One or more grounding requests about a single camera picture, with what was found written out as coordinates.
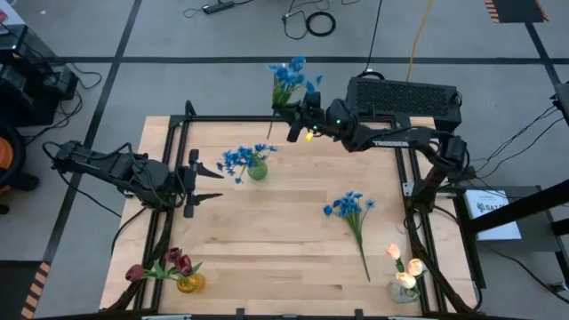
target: wooden table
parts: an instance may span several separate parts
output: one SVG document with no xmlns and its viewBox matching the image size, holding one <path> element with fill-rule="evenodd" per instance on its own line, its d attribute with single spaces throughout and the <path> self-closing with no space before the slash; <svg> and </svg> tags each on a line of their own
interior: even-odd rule
<svg viewBox="0 0 569 320">
<path fill-rule="evenodd" d="M 147 118 L 139 153 L 162 157 L 168 122 L 169 117 Z M 430 118 L 415 118 L 413 124 L 433 125 Z M 186 153 L 198 148 L 200 161 L 214 169 L 223 151 L 266 142 L 267 130 L 268 123 L 192 122 Z M 223 196 L 196 207 L 193 219 L 183 218 L 179 209 L 171 247 L 179 246 L 194 262 L 204 263 L 200 272 L 207 285 L 198 294 L 182 294 L 174 281 L 164 281 L 159 312 L 232 315 L 236 308 L 245 308 L 247 315 L 353 316 L 354 309 L 361 308 L 366 316 L 420 315 L 418 302 L 397 305 L 386 290 L 396 273 L 394 261 L 385 253 L 386 246 L 399 244 L 404 263 L 411 258 L 402 223 L 405 211 L 394 150 L 374 148 L 350 154 L 326 137 L 310 143 L 302 138 L 295 144 L 287 143 L 287 132 L 287 124 L 274 124 L 267 143 L 278 146 L 279 151 L 268 160 L 265 180 L 245 177 L 244 184 L 237 185 L 232 178 L 197 178 L 198 194 L 221 192 Z M 175 157 L 173 151 L 172 167 Z M 431 164 L 422 155 L 418 157 L 421 174 L 425 175 Z M 412 180 L 411 169 L 406 171 Z M 362 192 L 365 199 L 370 197 L 377 204 L 363 230 L 371 282 L 365 277 L 347 224 L 323 213 L 326 204 L 348 190 Z M 450 199 L 437 199 L 437 205 L 454 212 Z M 139 209 L 137 200 L 126 200 L 122 223 Z M 141 262 L 149 218 L 149 213 L 140 216 L 118 238 L 102 308 L 112 304 L 128 286 L 126 270 Z M 431 227 L 441 271 L 467 304 L 474 306 L 476 298 L 458 226 L 433 212 Z M 428 276 L 427 287 L 430 308 L 436 310 Z"/>
</svg>

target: yellow vase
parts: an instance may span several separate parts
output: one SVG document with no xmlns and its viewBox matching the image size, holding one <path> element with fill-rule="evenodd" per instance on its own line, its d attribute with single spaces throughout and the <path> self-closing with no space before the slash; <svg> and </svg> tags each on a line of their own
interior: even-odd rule
<svg viewBox="0 0 569 320">
<path fill-rule="evenodd" d="M 181 276 L 177 281 L 178 290 L 184 293 L 198 293 L 205 286 L 205 276 L 194 274 L 192 276 Z"/>
</svg>

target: yellow cable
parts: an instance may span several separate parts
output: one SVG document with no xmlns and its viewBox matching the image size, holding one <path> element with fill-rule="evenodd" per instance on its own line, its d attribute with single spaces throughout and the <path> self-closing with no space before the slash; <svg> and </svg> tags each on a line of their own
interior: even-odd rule
<svg viewBox="0 0 569 320">
<path fill-rule="evenodd" d="M 415 57 L 415 49 L 417 48 L 417 43 L 421 38 L 421 34 L 423 33 L 423 27 L 427 23 L 427 18 L 429 17 L 430 10 L 433 9 L 433 4 L 435 4 L 435 0 L 429 0 L 429 7 L 427 8 L 427 12 L 423 16 L 423 21 L 421 22 L 421 26 L 419 27 L 419 32 L 417 32 L 417 36 L 415 37 L 415 41 L 413 42 L 413 50 L 411 51 L 411 58 L 409 59 L 409 68 L 407 69 L 407 78 L 405 79 L 406 82 L 409 81 L 409 76 L 411 76 L 411 69 L 413 68 L 413 58 Z"/>
</svg>

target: red tulip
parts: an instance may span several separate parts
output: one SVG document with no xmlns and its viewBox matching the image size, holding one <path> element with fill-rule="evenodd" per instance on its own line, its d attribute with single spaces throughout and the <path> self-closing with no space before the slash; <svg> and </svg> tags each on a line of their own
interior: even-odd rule
<svg viewBox="0 0 569 320">
<path fill-rule="evenodd" d="M 168 252 L 166 253 L 166 261 L 171 262 L 171 263 L 175 263 L 176 260 L 181 256 L 181 249 L 176 247 L 176 248 L 171 248 L 170 250 L 168 250 Z"/>
<path fill-rule="evenodd" d="M 128 281 L 135 282 L 142 279 L 144 276 L 144 268 L 141 265 L 134 265 L 128 271 L 126 271 L 126 275 L 124 278 Z"/>
<path fill-rule="evenodd" d="M 179 257 L 176 260 L 175 264 L 178 271 L 180 271 L 184 276 L 189 276 L 192 274 L 192 261 L 189 259 L 189 256 L 187 254 Z"/>
</svg>

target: small green vase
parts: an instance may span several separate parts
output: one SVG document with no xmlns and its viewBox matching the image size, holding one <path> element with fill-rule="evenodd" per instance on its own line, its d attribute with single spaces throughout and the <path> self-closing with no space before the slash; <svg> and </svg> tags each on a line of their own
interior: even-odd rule
<svg viewBox="0 0 569 320">
<path fill-rule="evenodd" d="M 267 170 L 267 164 L 263 160 L 258 160 L 254 166 L 247 168 L 247 173 L 253 180 L 263 180 L 267 177 Z"/>
</svg>

